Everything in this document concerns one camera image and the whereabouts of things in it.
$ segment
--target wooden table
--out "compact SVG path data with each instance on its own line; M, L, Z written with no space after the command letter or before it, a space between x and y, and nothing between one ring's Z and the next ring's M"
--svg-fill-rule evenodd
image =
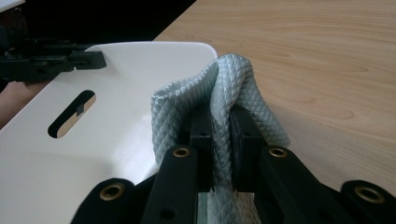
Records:
M197 0L156 41L251 60L264 100L323 184L396 195L396 2Z

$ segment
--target dark background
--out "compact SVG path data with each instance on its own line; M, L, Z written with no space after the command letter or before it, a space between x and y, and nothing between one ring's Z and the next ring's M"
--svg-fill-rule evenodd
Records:
M26 0L19 6L30 37L77 44L150 41L195 0ZM0 78L0 91L7 85Z

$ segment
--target black plastic part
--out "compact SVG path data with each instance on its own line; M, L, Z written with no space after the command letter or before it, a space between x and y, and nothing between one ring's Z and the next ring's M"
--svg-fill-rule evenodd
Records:
M82 51L77 44L53 39L27 39L0 57L0 78L37 82L54 79L62 72L106 67L101 51Z
M78 208L72 224L137 224L140 223L155 175L142 183L134 184L126 179L111 178L98 184ZM111 186L123 186L123 189L108 188L108 194L118 193L120 197L105 201L101 198L103 190Z
M209 104L197 106L191 113L190 146L198 152L198 191L213 188L213 131Z
M166 151L141 223L196 223L197 162L193 147Z
M260 172L255 204L262 223L356 223L290 150L265 147Z
M362 180L347 181L341 188L342 202L364 224L396 222L396 199L379 186Z
M234 105L230 113L233 187L254 192L259 179L260 151L267 146L249 112Z

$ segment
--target light blue braided rope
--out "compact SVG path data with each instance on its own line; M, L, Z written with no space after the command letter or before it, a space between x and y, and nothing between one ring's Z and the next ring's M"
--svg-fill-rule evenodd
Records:
M156 162L177 143L181 124L199 104L209 102L214 131L215 191L199 197L200 223L260 223L253 197L233 190L229 113L233 104L246 108L269 144L286 147L290 140L262 99L250 61L226 54L191 78L156 91L151 99L152 140Z

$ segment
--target black mechanical part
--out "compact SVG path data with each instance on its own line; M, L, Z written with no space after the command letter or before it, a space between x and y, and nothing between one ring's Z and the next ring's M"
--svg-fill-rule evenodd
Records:
M267 146L249 112L234 105L230 113L233 187L254 192L258 185L260 151Z
M190 146L169 148L157 174L141 223L196 223L197 151Z
M198 191L213 188L213 130L209 104L198 105L191 113L190 146L198 151Z
M20 7L0 13L0 53L18 46L29 35Z
M72 224L140 223L155 175L135 186L121 178L99 183L78 208Z
M82 51L63 40L27 39L0 57L0 77L5 81L36 82L54 79L62 72L106 67L101 51Z
M396 199L386 190L363 180L351 180L341 188L341 202L359 223L393 224Z
M356 223L290 150L265 147L259 166L255 204L263 223Z

